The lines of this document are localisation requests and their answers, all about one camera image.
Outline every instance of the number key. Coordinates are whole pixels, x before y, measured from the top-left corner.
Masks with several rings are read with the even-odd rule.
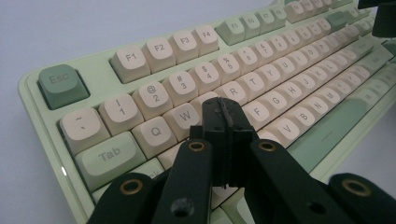
[[[178,106],[198,96],[198,89],[188,72],[180,71],[163,81],[173,105]]]
[[[154,81],[143,85],[132,94],[145,120],[152,119],[163,114],[172,108],[172,101],[169,98],[163,84]]]
[[[105,100],[99,106],[99,113],[113,136],[131,130],[144,121],[142,114],[129,94],[118,95]]]

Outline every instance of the function key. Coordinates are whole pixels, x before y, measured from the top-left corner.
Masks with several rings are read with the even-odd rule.
[[[198,43],[199,56],[206,55],[219,49],[218,34],[210,25],[197,27],[192,35]]]
[[[224,21],[216,31],[227,45],[234,45],[245,39],[244,25],[236,18]]]
[[[198,58],[198,44],[188,31],[174,33],[169,38],[169,44],[175,51],[176,63],[184,63],[191,59]]]
[[[90,96],[76,70],[67,64],[42,70],[38,75],[38,84],[51,110]]]
[[[175,54],[165,38],[149,40],[142,48],[152,73],[176,65]]]
[[[150,74],[149,64],[138,46],[118,49],[110,63],[124,84]]]
[[[262,9],[256,13],[257,18],[260,21],[260,35],[268,33],[274,30],[275,26],[275,18],[274,15],[271,13],[270,9]]]
[[[245,14],[239,20],[245,27],[245,39],[250,39],[260,34],[260,22],[253,13]]]

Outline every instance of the black mechanical arm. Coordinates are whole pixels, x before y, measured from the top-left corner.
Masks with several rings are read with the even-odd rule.
[[[256,223],[396,223],[396,201],[382,189],[351,174],[318,182],[224,98],[203,103],[202,126],[191,127],[172,168],[118,177],[88,223],[208,223],[211,187],[226,185],[245,188]]]

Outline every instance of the white background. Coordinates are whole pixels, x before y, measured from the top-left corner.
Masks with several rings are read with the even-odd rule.
[[[1,222],[74,222],[18,95],[22,75],[268,4],[260,0],[0,1]],[[366,176],[393,197],[395,111],[393,107],[389,119],[373,130],[375,137],[366,140],[339,171]]]

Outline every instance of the green keycap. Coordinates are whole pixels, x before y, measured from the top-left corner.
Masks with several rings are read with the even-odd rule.
[[[325,19],[332,27],[331,33],[344,28],[347,24],[347,16],[342,11],[334,12],[333,14],[328,15]]]
[[[42,70],[38,83],[49,109],[52,110],[90,96],[76,70],[66,64]]]

